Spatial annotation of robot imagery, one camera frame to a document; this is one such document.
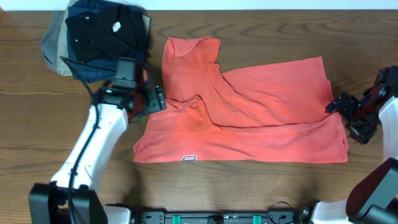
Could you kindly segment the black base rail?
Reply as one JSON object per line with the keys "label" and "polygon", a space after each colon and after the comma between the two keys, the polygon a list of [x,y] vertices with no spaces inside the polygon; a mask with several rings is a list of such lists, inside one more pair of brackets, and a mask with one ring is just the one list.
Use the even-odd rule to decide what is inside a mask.
{"label": "black base rail", "polygon": [[139,223],[145,224],[289,224],[312,223],[293,210],[271,210],[257,213],[142,212]]}

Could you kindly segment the grey folded garment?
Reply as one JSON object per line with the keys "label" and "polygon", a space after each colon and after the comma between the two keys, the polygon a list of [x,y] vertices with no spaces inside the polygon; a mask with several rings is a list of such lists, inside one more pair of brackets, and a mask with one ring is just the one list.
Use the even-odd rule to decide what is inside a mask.
{"label": "grey folded garment", "polygon": [[47,68],[59,74],[62,74],[60,56],[66,51],[66,34],[65,12],[53,11],[49,27],[41,41],[40,49]]}

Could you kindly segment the red t-shirt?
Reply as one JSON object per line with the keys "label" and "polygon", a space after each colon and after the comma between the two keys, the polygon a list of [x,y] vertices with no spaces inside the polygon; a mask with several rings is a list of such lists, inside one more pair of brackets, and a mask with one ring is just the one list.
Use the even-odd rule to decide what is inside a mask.
{"label": "red t-shirt", "polygon": [[149,116],[134,160],[337,163],[348,160],[321,57],[222,72],[221,42],[169,38],[166,108]]}

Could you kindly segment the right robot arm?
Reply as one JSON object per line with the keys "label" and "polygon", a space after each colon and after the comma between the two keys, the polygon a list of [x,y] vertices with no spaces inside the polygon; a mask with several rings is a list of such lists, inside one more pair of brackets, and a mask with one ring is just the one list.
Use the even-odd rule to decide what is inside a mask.
{"label": "right robot arm", "polygon": [[297,217],[299,223],[397,223],[397,67],[380,69],[363,99],[342,93],[326,112],[339,113],[350,137],[367,144],[377,126],[383,131],[383,162],[346,200],[317,201]]}

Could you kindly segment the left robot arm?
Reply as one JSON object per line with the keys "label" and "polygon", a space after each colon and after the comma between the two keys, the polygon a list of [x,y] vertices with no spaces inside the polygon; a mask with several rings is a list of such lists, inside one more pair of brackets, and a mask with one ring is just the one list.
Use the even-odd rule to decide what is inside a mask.
{"label": "left robot arm", "polygon": [[29,193],[32,223],[139,223],[139,214],[123,204],[103,206],[100,182],[119,138],[129,124],[166,109],[161,86],[150,82],[142,60],[120,58],[113,77],[97,91],[70,69],[91,98],[88,119],[69,157],[47,184]]}

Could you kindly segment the black folded shirt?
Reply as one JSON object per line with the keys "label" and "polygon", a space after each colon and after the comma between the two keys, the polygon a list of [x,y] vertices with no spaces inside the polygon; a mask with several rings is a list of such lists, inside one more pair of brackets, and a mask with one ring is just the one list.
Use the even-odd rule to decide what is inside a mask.
{"label": "black folded shirt", "polygon": [[116,60],[134,50],[149,48],[142,13],[117,4],[99,12],[85,11],[66,19],[70,45],[78,62]]}

